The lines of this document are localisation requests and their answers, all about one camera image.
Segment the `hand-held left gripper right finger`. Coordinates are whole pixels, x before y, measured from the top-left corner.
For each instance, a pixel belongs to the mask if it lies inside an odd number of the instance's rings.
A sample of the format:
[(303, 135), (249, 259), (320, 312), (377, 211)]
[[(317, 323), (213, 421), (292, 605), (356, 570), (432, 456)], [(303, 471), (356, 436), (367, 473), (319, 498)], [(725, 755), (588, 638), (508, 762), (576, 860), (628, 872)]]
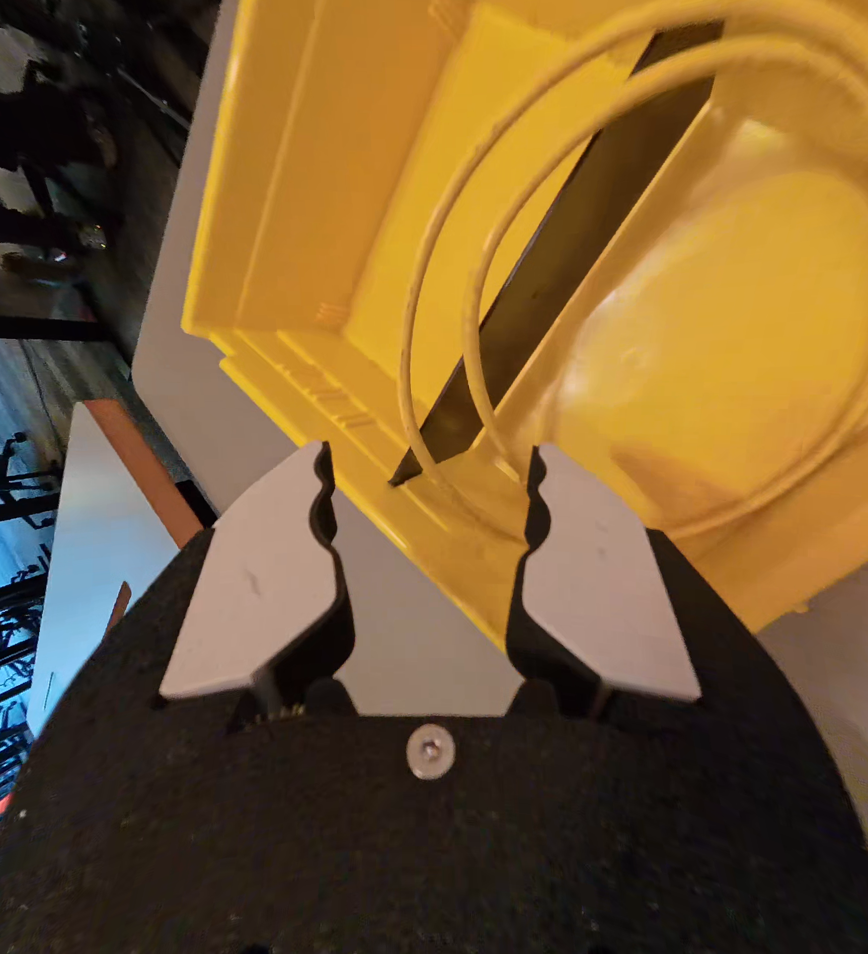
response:
[(698, 675), (639, 516), (554, 445), (533, 448), (526, 551), (514, 576), (505, 650), (559, 713), (595, 718), (611, 696), (690, 704)]

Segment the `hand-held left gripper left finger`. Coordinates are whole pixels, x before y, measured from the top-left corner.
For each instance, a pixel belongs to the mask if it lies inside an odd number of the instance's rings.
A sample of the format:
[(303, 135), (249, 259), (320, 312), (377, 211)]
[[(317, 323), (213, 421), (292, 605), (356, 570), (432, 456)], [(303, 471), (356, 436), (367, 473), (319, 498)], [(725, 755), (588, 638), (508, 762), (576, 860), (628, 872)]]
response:
[(263, 716), (301, 712), (356, 644), (334, 546), (332, 451), (298, 448), (218, 519), (159, 694), (247, 694)]

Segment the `yellow plastic bin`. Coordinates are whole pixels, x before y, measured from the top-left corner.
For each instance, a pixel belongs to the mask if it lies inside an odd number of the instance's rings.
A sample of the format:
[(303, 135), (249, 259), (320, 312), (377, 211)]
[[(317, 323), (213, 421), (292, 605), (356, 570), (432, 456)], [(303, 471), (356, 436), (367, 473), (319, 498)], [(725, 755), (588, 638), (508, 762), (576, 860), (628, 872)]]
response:
[[(707, 78), (493, 406), (488, 299), (589, 140)], [(760, 630), (868, 562), (868, 2), (243, 2), (182, 326), (495, 642), (545, 442)]]

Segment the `grey table with orange edge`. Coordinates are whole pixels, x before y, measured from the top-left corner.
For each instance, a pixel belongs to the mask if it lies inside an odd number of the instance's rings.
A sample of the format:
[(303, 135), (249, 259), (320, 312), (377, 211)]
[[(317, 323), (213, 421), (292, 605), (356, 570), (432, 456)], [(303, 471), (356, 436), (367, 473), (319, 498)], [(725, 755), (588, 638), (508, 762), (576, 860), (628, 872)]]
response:
[(27, 702), (34, 737), (109, 631), (203, 527), (116, 399), (74, 407)]

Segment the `black bin divider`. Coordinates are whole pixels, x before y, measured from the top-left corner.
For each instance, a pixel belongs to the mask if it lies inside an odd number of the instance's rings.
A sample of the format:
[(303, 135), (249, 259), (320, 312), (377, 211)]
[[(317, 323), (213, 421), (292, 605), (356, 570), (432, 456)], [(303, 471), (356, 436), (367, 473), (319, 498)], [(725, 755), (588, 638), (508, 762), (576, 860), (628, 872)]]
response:
[[(633, 73), (722, 34), (721, 20), (657, 32)], [(488, 299), (479, 344), (493, 406), (708, 101), (712, 84), (709, 78), (697, 80), (656, 96), (589, 140), (526, 250)], [(439, 464), (472, 447), (481, 430), (460, 359), (420, 427), (421, 436)]]

